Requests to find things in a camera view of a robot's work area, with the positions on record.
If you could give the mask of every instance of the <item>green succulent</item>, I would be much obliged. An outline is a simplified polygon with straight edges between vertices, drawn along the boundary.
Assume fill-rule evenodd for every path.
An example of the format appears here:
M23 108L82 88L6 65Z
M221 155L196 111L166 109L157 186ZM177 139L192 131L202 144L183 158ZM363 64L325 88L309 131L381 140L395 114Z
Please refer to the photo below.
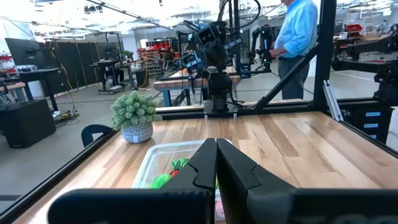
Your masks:
M161 121L155 108L159 102L150 95L144 96L136 91L120 96L111 106L111 121L114 129L125 129L152 121Z

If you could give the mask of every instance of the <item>black chair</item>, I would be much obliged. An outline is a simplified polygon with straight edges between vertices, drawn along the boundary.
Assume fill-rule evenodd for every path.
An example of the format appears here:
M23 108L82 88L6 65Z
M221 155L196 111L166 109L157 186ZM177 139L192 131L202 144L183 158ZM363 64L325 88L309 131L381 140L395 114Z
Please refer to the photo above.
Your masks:
M94 141L93 134L103 133L104 135L109 134L112 131L113 128L110 128L108 126L102 124L92 124L85 127L81 131L81 140L83 141L84 147L86 147Z

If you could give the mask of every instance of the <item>green toy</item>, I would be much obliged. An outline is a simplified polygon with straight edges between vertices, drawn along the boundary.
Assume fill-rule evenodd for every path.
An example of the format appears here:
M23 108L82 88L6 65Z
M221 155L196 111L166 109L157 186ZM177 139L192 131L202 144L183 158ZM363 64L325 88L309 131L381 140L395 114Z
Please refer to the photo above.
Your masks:
M182 169L187 163L189 159L176 159L172 162L173 170Z
M164 184L167 183L167 181L169 181L172 178L172 176L170 174L162 174L162 175L158 175L154 181L152 181L150 187L152 189L159 189L161 188Z
M152 189L159 189L166 184L173 176L177 175L187 163L189 159L176 159L172 162L173 171L170 174L160 174L151 183ZM218 189L218 180L216 178L216 189Z

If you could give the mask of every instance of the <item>desk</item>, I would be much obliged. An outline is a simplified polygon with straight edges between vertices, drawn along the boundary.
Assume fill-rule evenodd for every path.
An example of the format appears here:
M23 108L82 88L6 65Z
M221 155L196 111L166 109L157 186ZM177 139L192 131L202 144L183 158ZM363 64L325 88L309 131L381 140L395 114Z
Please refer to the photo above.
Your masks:
M95 62L92 65L89 65L90 67L93 67L93 68L99 68L99 73L100 73L103 89L102 90L98 90L98 94L100 94L102 91L109 92L109 93L113 94L113 93L115 93L117 91L124 91L125 90L124 89L124 85L123 86L119 86L119 82L118 82L119 75L116 75L116 71L115 71L115 65L117 63L120 63L120 60L103 60L103 61ZM106 89L107 75L106 75L105 71L107 71L106 68L109 68L109 67L112 68L112 76L113 76L112 87L109 88L109 89Z
M161 121L141 144L116 133L16 223L46 223L50 204L73 189L130 188L153 145L206 138L231 140L296 187L398 188L398 160L322 112Z
M24 87L25 87L25 83L15 83L15 84L7 85L7 89L14 91L17 99L20 102L26 101L24 91L21 90L21 88L24 88ZM4 91L4 87L0 86L0 91Z
M12 85L7 85L8 90L13 90L16 88L23 88L23 87L25 87L25 83L15 83ZM0 91L4 91L4 87L0 86Z
M55 101L54 98L54 91L52 90L52 87L50 85L49 82L49 75L51 75L52 73L58 73L60 71L59 68L48 68L48 69L39 69L39 70L34 70L31 72L20 72L18 73L19 78L21 79L22 82L25 83L25 94L28 100L33 100L33 96L32 93L30 92L30 88L29 88L29 82L34 82L34 81L40 81L40 80L44 80L47 89L49 91L49 97L51 100L51 104L52 104L52 109L54 111L58 111L58 106L57 106L57 102Z
M228 73L236 72L233 67L227 67L226 71ZM183 74L182 70L176 71L170 77L182 77L188 76L188 74ZM239 75L231 75L233 85L236 86L241 82L241 77ZM208 82L203 78L196 78L193 81L194 88L208 88ZM171 106L170 90L187 90L187 96L189 95L189 89L192 88L192 83L190 80L172 80L172 81L157 81L154 83L154 88L163 93L163 99L165 106Z
M143 63L143 62L144 61L142 61L142 60L141 61L133 61L133 62L127 62L127 60L124 60L124 61L120 62L118 60L118 62L114 64L115 68L126 68L127 69L127 72L129 74L129 82L130 82L130 85L131 85L131 89L135 89L136 88L135 84L134 84L134 78L133 78L132 75L133 75L133 73L135 73L136 71L141 69L141 68L136 68L134 70L131 70L131 65L135 65L136 63ZM101 62L96 62L96 63L90 65L90 67L93 67L93 68L99 67L98 63L101 63Z

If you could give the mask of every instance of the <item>gray pants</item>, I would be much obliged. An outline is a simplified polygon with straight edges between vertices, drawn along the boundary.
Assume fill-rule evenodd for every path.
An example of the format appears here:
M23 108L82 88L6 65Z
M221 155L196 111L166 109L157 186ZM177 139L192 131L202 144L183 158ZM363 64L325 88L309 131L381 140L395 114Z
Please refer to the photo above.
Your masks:
M279 78L284 78L303 57L283 58L279 60ZM282 99L302 99L304 97L304 83L310 70L310 64L306 65L296 76L282 89Z

